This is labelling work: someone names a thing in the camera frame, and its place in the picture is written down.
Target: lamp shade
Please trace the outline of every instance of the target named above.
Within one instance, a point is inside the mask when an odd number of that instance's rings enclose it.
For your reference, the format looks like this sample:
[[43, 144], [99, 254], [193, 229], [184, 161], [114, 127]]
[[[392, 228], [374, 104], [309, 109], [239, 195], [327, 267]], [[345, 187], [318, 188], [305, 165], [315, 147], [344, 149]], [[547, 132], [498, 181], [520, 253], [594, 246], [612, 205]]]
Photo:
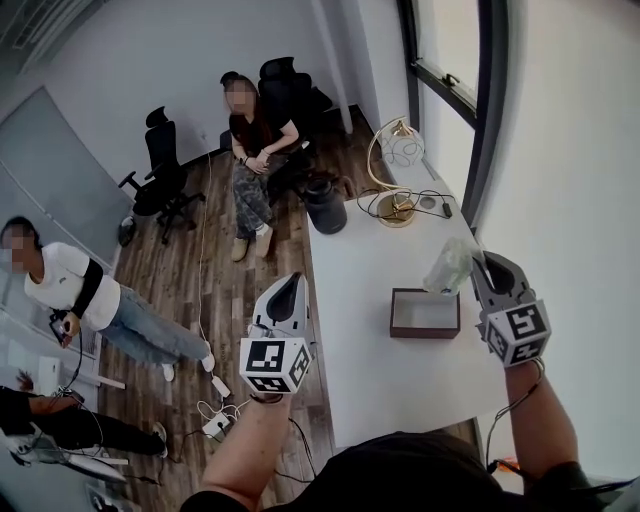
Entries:
[[424, 156], [424, 140], [401, 118], [382, 132], [380, 149], [387, 164], [411, 167]]

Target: hand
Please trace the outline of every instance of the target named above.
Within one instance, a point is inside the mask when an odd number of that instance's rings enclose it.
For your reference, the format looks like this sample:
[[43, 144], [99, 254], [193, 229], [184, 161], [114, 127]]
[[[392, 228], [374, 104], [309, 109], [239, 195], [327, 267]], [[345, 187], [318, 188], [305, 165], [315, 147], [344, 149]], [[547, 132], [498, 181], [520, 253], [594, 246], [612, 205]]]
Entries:
[[64, 333], [67, 336], [73, 338], [80, 332], [80, 319], [76, 316], [75, 313], [69, 312], [67, 313], [67, 316], [63, 318], [62, 326], [64, 327]]
[[260, 154], [258, 155], [258, 158], [256, 158], [256, 160], [258, 162], [262, 162], [266, 166], [270, 156], [271, 155], [263, 149], [262, 151], [260, 151]]
[[256, 174], [264, 174], [267, 171], [267, 166], [257, 158], [247, 158], [245, 165]]
[[20, 391], [31, 392], [33, 391], [33, 379], [28, 372], [19, 371], [18, 377], [16, 377], [20, 384]]

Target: power strip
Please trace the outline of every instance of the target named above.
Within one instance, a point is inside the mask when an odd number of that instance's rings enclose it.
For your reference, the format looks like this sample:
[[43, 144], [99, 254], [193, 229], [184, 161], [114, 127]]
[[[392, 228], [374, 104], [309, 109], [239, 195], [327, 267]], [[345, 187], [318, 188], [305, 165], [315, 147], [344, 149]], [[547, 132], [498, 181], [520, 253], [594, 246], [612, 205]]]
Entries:
[[216, 437], [230, 424], [231, 422], [229, 421], [229, 419], [224, 414], [219, 412], [211, 421], [209, 421], [209, 423], [202, 427], [202, 431], [207, 435], [207, 437]]

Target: standing woman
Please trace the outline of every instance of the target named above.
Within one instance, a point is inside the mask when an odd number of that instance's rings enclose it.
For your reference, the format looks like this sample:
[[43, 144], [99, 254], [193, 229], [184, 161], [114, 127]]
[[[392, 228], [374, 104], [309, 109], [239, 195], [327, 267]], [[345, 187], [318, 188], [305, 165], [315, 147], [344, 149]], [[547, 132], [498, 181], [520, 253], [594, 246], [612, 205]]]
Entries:
[[213, 370], [208, 342], [158, 316], [136, 292], [105, 275], [79, 249], [60, 242], [43, 247], [40, 235], [24, 217], [9, 220], [0, 239], [2, 247], [11, 250], [13, 271], [26, 274], [25, 293], [48, 308], [69, 311], [63, 320], [64, 348], [78, 334], [84, 318], [91, 329], [136, 361], [162, 365], [168, 382], [181, 355], [200, 359], [205, 371]]

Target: black office chair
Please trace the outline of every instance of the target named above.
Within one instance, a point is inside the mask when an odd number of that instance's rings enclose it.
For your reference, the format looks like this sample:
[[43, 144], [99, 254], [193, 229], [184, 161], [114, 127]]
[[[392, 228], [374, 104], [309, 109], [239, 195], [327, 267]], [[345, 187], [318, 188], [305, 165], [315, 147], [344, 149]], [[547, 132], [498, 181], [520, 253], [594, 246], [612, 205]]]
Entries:
[[187, 216], [187, 207], [195, 200], [204, 201], [204, 194], [185, 195], [182, 191], [187, 184], [187, 170], [180, 166], [176, 157], [176, 125], [169, 121], [160, 107], [147, 116], [149, 130], [144, 138], [149, 150], [151, 172], [144, 179], [149, 183], [140, 185], [131, 172], [118, 187], [127, 183], [136, 190], [133, 212], [148, 217], [160, 213], [156, 219], [164, 226], [162, 243], [169, 243], [167, 237], [176, 217], [187, 222], [189, 230], [195, 229], [196, 223]]

